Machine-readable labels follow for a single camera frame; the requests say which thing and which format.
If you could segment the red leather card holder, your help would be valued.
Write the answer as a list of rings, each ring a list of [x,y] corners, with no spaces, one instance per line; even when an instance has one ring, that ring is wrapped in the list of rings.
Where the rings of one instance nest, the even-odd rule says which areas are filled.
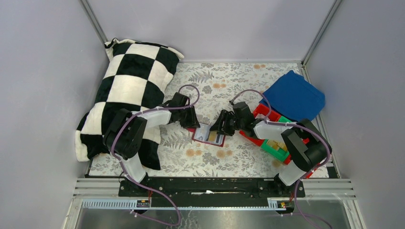
[[[219,143],[208,142],[208,135],[211,132],[211,125],[200,123],[200,127],[188,127],[187,130],[192,133],[192,141],[196,141],[203,144],[223,147],[225,142],[225,135],[220,134],[221,140]]]

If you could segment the yellow credit card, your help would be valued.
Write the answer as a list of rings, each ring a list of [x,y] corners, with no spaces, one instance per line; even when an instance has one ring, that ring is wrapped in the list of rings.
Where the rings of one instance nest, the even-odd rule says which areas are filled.
[[[208,135],[208,142],[219,143],[221,140],[221,135],[215,131],[211,131]]]

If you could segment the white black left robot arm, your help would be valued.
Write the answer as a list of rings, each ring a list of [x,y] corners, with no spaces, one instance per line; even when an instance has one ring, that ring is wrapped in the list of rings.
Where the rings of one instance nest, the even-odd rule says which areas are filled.
[[[176,92],[171,100],[145,111],[120,109],[103,136],[103,144],[123,167],[124,175],[140,183],[147,172],[139,158],[146,129],[178,122],[182,128],[199,128],[200,124],[189,97]]]

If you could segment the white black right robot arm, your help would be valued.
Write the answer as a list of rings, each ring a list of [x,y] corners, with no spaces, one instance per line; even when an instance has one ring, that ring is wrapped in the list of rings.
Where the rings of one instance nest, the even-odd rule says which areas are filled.
[[[282,186],[295,184],[331,156],[330,144],[308,119],[282,123],[255,118],[247,104],[239,102],[232,111],[222,110],[210,127],[210,132],[226,136],[233,136],[237,130],[253,139],[274,140],[286,146],[291,161],[274,178]]]

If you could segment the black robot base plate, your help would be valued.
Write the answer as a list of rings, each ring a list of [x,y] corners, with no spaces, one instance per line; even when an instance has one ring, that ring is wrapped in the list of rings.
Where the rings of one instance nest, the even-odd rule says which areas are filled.
[[[268,198],[305,197],[302,184],[286,187],[272,178],[147,177],[137,186],[120,181],[119,197],[146,198],[152,207],[266,207]]]

